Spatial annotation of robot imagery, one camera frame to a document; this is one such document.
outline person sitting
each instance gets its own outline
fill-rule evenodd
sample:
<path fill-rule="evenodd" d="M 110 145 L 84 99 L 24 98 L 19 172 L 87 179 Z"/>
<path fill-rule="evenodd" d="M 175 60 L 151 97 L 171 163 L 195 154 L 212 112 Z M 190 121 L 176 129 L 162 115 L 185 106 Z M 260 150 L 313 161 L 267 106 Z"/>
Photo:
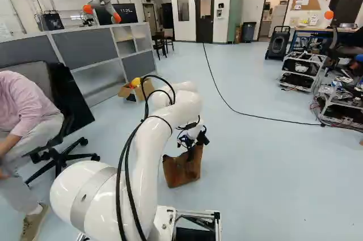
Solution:
<path fill-rule="evenodd" d="M 49 206 L 39 203 L 16 173 L 30 157 L 61 130 L 60 110 L 31 80 L 12 71 L 0 72 L 0 195 L 24 213 L 21 241 L 35 241 Z"/>

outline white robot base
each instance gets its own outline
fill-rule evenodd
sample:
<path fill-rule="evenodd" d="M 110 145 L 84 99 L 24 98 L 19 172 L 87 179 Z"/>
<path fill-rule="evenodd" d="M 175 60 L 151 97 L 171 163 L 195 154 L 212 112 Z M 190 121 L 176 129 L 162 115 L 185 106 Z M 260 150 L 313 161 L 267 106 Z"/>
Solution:
<path fill-rule="evenodd" d="M 148 241 L 176 241 L 183 240 L 178 236 L 177 223 L 179 219 L 184 218 L 196 225 L 203 227 L 204 235 L 214 236 L 215 241 L 222 240 L 222 221 L 220 212 L 217 211 L 178 211 L 173 207 L 158 206 L 154 220 L 154 226 L 151 229 Z M 189 235 L 201 235 L 201 230 L 187 229 Z M 92 241 L 84 234 L 79 234 L 76 241 Z"/>

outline pink sweater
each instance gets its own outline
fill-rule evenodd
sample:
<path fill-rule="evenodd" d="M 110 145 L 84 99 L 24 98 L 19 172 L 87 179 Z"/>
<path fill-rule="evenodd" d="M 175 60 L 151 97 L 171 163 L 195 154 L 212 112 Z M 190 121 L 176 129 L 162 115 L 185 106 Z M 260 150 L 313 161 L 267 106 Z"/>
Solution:
<path fill-rule="evenodd" d="M 0 130 L 26 136 L 42 117 L 60 113 L 32 81 L 12 71 L 0 72 Z"/>

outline black door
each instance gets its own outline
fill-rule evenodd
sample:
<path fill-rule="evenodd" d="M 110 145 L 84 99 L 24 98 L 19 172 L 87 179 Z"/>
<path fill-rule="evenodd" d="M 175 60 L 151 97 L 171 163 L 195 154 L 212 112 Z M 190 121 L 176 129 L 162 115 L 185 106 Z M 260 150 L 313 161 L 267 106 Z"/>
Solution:
<path fill-rule="evenodd" d="M 213 42 L 214 0 L 196 0 L 196 41 Z"/>
<path fill-rule="evenodd" d="M 171 3 L 161 4 L 163 11 L 163 28 L 174 28 Z"/>
<path fill-rule="evenodd" d="M 330 0 L 329 8 L 334 11 L 332 26 L 355 23 L 363 0 Z"/>

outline door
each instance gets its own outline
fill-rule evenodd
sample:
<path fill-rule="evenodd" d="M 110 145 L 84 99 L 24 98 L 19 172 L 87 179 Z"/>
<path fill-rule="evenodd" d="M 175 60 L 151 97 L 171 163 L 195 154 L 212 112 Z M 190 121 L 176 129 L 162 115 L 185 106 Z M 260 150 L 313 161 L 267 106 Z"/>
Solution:
<path fill-rule="evenodd" d="M 196 0 L 196 41 L 213 42 L 214 0 Z"/>
<path fill-rule="evenodd" d="M 142 4 L 143 13 L 145 14 L 145 21 L 150 25 L 151 35 L 154 36 L 158 30 L 157 20 L 155 18 L 154 4 Z"/>
<path fill-rule="evenodd" d="M 332 26 L 355 23 L 363 0 L 330 0 L 329 8 L 334 11 Z"/>
<path fill-rule="evenodd" d="M 161 4 L 163 11 L 163 27 L 174 28 L 174 21 L 172 17 L 172 6 L 171 3 Z"/>

